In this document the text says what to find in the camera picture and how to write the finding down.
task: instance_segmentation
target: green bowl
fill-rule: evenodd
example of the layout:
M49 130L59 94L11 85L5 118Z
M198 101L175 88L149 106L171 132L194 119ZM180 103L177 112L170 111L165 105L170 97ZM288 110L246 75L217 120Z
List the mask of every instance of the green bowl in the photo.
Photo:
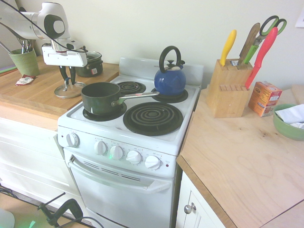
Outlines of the green bowl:
M274 108L274 125L278 132L287 138L304 141L304 129L293 127L276 114L276 111L296 106L295 104L279 104Z

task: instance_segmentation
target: oven door handle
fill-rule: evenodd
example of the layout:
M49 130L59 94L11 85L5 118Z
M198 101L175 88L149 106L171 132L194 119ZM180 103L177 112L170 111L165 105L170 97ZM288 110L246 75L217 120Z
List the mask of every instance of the oven door handle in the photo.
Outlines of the oven door handle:
M104 184L113 188L117 188L120 190L131 190L138 193L143 194L154 194L159 191L168 189L171 184L166 181L161 180L154 180L149 186L136 186L131 184L119 183L114 180L110 180L107 178L102 177L101 175L95 174L92 171L88 171L87 169L82 168L80 164L77 164L76 159L74 161L69 161L68 165L73 168L76 172L80 173L81 175L96 181L100 184Z

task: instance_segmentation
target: wooden knife block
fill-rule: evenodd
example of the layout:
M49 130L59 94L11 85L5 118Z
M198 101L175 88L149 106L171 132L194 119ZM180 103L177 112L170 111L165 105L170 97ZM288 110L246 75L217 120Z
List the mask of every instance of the wooden knife block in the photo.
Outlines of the wooden knife block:
M245 82L250 76L250 63L240 66L231 65L226 59L225 66L216 61L207 94L207 105L214 118L241 117L249 97Z

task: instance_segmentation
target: white wall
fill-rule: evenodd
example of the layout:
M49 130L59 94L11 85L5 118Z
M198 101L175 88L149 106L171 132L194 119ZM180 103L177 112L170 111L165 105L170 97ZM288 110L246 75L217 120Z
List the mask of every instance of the white wall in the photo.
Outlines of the white wall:
M16 0L27 11L39 11L43 0ZM231 30L237 30L228 58L238 58L251 27L270 16L287 20L265 56L255 81L282 89L304 85L304 28L296 28L302 0L54 0L63 5L73 39L98 51L104 62L121 56L158 59L177 46L186 63L205 66L204 87ZM254 64L257 53L251 60Z
M11 5L16 7L14 0L9 1ZM13 35L6 27L0 25L0 41L4 44L10 51L20 49L21 44L17 41L15 35ZM8 67L14 65L8 52L0 46L0 68Z

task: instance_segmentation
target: cable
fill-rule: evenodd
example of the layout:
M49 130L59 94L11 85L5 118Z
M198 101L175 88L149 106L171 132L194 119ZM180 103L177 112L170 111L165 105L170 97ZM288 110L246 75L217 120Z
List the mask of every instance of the cable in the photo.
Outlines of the cable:
M18 197L13 193L12 189L6 188L6 187L2 186L1 184L0 184L0 192L7 193L9 196L12 196L12 197L18 199Z
M68 223L66 223L64 225L61 225L60 227L57 227L57 228L65 227L65 226L67 226L67 225L69 225L69 224L71 224L73 222L77 222L77 221L82 220L82 219L91 219L91 220L94 220L95 222L98 223L98 225L100 225L102 228L104 228L104 226L101 225L101 223L99 221L97 221L95 218L92 218L92 217L80 217L80 218L76 218L76 219L74 219L74 220L72 220L72 221L70 221L70 222L68 222Z
M38 25L36 25L32 20L28 19L26 16L24 16L18 9L16 9L15 7L13 7L12 5L10 5L9 3L5 2L4 0L0 0L2 1L3 3L5 3L6 5L8 5L9 7L11 7L12 9L14 9L16 12L18 12L21 16L23 16L26 20L28 20L29 22L32 23L32 25L35 25L43 34L45 34L46 36L48 36L48 34L46 32L44 32ZM69 49L65 46L63 46L62 44L58 43L56 40L54 40L53 38L49 37L52 41L54 41L55 43L57 43L59 46L69 50L69 51L74 51L74 52L79 52L79 53L86 53L88 52L88 50L85 50L85 51L76 51L76 50L72 50L72 49Z

